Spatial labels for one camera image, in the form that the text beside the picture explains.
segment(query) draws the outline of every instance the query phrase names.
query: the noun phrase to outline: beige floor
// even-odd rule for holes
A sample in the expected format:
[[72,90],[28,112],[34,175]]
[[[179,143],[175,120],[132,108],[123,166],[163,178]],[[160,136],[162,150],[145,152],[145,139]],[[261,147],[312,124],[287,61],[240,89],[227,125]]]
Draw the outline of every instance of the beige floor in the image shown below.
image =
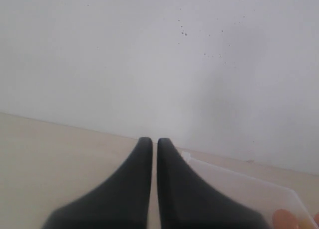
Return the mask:
[[[0,228],[40,228],[53,209],[111,175],[136,142],[0,113]],[[319,211],[319,176],[185,151],[199,160],[294,189],[310,214]],[[149,225],[160,228],[155,170]]]

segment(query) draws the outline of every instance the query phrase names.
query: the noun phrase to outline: white wall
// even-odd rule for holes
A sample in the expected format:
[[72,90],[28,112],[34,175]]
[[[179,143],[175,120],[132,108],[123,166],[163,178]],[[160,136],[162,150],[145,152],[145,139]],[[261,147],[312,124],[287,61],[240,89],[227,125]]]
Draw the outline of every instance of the white wall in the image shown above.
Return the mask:
[[319,173],[318,12],[318,0],[0,0],[0,111]]

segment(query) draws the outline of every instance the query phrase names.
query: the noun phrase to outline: plastic box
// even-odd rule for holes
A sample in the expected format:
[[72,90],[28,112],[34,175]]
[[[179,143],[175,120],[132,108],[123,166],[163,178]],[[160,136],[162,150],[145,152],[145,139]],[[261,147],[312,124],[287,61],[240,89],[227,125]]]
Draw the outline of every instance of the plastic box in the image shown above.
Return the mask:
[[249,177],[194,159],[189,153],[182,157],[208,184],[235,201],[260,212],[272,226],[272,215],[278,209],[292,212],[300,229],[318,229],[295,191],[270,182]]

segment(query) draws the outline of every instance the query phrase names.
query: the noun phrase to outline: clear plastic container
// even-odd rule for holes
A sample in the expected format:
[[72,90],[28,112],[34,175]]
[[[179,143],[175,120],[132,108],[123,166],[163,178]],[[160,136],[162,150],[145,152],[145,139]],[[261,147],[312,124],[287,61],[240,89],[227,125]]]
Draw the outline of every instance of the clear plastic container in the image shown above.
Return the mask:
[[183,152],[182,157],[208,184],[235,201],[260,212],[272,226],[272,215],[278,209],[292,212],[300,229],[318,229],[295,191],[260,179],[249,177],[194,159]]

